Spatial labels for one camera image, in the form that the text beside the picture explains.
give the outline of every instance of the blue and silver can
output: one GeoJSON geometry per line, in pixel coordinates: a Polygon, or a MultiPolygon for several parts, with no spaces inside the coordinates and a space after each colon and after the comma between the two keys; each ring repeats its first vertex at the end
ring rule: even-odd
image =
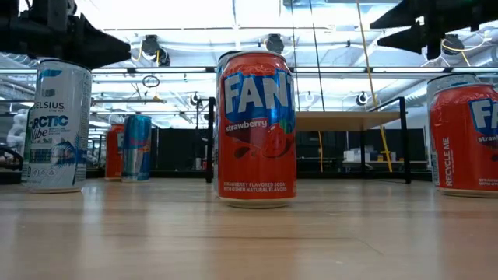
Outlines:
{"type": "Polygon", "coordinates": [[[32,192],[80,191],[86,150],[92,74],[59,60],[38,66],[37,90],[26,132],[30,145],[26,185],[32,192]]]}
{"type": "Polygon", "coordinates": [[[129,116],[124,122],[123,182],[150,178],[150,135],[152,120],[148,116],[129,116]]]}

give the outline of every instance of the blue lettering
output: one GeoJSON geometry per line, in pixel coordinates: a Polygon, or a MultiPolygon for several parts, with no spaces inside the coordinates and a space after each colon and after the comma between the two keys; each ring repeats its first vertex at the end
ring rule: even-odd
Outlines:
{"type": "Polygon", "coordinates": [[[223,78],[225,117],[232,123],[268,119],[268,126],[294,118],[293,77],[277,69],[274,75],[243,75],[223,78]]]}
{"type": "Polygon", "coordinates": [[[476,131],[484,135],[498,134],[498,103],[491,98],[468,102],[476,131]]]}
{"type": "Polygon", "coordinates": [[[32,129],[45,128],[45,127],[57,127],[66,126],[69,124],[68,116],[42,116],[35,118],[31,123],[32,129]]]}

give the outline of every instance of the wooden table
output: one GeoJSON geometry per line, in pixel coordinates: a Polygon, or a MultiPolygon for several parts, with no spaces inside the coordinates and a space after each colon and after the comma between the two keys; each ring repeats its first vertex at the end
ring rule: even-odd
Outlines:
{"type": "Polygon", "coordinates": [[[202,179],[0,186],[1,280],[493,280],[498,204],[430,183],[300,180],[288,208],[220,203],[202,179]]]}
{"type": "Polygon", "coordinates": [[[399,119],[399,112],[296,112],[297,131],[365,131],[399,119]]]}

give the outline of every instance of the shelf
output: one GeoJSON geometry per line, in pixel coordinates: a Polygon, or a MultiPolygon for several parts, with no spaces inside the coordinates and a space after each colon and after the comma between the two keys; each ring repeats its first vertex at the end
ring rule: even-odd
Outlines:
{"type": "Polygon", "coordinates": [[[296,112],[297,131],[364,131],[399,119],[399,112],[296,112]]]}

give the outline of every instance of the white energy drink can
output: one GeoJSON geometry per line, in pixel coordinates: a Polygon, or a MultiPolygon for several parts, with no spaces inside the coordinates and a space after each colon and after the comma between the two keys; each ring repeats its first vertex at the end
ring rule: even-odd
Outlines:
{"type": "Polygon", "coordinates": [[[26,185],[32,192],[80,191],[86,179],[92,76],[72,63],[46,60],[30,111],[26,185]]]}

